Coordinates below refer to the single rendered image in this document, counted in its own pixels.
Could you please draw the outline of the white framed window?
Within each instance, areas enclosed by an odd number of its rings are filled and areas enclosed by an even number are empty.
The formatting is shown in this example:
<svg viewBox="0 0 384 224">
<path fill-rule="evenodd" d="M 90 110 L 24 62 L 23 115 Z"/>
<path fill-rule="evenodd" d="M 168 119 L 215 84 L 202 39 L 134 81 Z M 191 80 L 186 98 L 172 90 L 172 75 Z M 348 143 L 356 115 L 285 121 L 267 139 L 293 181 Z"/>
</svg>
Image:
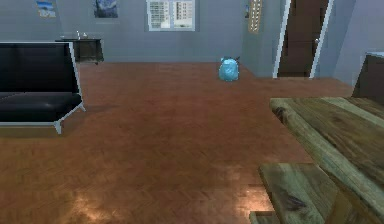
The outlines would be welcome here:
<svg viewBox="0 0 384 224">
<path fill-rule="evenodd" d="M 195 0 L 146 0 L 150 32 L 194 32 Z"/>
</svg>

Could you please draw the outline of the dark side table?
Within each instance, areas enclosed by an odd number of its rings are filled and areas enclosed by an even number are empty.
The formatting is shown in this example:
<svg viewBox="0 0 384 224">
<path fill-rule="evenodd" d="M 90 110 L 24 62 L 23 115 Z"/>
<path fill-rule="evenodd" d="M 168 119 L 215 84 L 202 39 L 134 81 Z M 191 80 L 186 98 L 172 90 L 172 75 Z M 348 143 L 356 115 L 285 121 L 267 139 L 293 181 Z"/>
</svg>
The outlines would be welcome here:
<svg viewBox="0 0 384 224">
<path fill-rule="evenodd" d="M 72 42 L 77 63 L 94 63 L 104 61 L 100 39 L 60 39 L 60 42 Z"/>
</svg>

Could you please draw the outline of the green wooden bench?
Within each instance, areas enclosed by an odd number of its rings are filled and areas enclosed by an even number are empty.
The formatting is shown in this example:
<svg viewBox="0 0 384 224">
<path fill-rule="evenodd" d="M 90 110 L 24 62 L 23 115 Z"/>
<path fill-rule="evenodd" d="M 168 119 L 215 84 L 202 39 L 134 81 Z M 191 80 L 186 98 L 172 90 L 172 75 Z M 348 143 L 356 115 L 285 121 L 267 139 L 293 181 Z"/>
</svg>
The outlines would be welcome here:
<svg viewBox="0 0 384 224">
<path fill-rule="evenodd" d="M 251 211 L 250 224 L 348 224 L 351 206 L 319 166 L 266 163 L 259 173 L 273 211 Z"/>
</svg>

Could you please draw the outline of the brown room door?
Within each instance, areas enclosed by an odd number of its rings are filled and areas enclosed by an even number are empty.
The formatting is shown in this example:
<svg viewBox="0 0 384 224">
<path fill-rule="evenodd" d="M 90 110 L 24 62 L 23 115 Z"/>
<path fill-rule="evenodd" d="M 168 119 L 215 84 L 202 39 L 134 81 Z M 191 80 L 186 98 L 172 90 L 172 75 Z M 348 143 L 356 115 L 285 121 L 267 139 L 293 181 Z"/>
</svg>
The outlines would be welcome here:
<svg viewBox="0 0 384 224">
<path fill-rule="evenodd" d="M 279 77 L 308 77 L 329 0 L 291 0 Z"/>
</svg>

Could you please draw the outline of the dark blue framed picture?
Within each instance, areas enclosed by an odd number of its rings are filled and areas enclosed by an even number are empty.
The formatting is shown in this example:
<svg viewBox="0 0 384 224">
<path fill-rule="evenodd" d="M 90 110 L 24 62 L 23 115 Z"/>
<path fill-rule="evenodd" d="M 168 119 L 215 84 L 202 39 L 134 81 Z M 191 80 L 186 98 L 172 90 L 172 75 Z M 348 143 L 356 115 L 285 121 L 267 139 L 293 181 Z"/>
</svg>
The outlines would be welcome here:
<svg viewBox="0 0 384 224">
<path fill-rule="evenodd" d="M 96 18 L 117 18 L 117 0 L 94 0 L 94 16 Z"/>
</svg>

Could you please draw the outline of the green wooden table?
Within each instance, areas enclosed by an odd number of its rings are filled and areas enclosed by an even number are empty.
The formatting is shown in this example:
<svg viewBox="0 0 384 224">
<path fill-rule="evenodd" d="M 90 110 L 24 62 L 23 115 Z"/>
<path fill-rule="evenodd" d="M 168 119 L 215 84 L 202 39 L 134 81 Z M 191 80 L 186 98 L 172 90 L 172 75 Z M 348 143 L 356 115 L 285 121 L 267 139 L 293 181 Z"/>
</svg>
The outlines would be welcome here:
<svg viewBox="0 0 384 224">
<path fill-rule="evenodd" d="M 384 224 L 384 107 L 367 98 L 272 98 L 270 108 L 336 184 L 325 224 Z"/>
</svg>

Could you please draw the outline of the blue and white poster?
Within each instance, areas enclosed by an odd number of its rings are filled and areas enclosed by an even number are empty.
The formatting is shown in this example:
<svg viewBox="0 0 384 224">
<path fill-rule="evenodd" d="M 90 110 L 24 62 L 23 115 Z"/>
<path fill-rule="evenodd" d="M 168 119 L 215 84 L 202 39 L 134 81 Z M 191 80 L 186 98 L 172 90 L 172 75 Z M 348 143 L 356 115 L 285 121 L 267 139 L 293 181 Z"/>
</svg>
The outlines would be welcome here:
<svg viewBox="0 0 384 224">
<path fill-rule="evenodd" d="M 55 18 L 56 11 L 52 1 L 36 0 L 38 14 L 42 18 Z"/>
</svg>

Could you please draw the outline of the dark brown cabinet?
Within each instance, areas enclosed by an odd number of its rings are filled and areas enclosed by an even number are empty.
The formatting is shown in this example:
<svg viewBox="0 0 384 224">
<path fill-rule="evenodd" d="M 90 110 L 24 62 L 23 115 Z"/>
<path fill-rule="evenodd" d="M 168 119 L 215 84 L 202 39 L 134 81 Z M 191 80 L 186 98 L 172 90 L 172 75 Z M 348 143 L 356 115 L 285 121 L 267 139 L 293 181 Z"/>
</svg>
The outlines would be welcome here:
<svg viewBox="0 0 384 224">
<path fill-rule="evenodd" d="M 367 52 L 352 94 L 384 105 L 384 52 Z"/>
</svg>

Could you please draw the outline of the tan patterned wall hanging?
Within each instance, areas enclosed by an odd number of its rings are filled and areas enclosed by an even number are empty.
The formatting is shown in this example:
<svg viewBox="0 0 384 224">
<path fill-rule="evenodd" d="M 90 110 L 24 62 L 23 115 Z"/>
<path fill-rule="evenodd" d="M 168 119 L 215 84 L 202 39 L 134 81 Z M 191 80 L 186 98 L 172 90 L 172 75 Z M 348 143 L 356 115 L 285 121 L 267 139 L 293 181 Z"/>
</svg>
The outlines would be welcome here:
<svg viewBox="0 0 384 224">
<path fill-rule="evenodd" d="M 262 0 L 250 0 L 248 31 L 257 34 L 260 27 Z"/>
</svg>

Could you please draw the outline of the black sofa with white frame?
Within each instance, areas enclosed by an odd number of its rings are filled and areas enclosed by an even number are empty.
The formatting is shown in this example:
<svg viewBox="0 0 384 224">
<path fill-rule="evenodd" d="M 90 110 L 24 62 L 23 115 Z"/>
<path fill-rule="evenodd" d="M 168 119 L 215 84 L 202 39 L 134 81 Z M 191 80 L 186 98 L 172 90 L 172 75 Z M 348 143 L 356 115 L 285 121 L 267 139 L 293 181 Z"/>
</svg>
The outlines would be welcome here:
<svg viewBox="0 0 384 224">
<path fill-rule="evenodd" d="M 0 42 L 0 126 L 52 126 L 85 108 L 73 44 Z"/>
</svg>

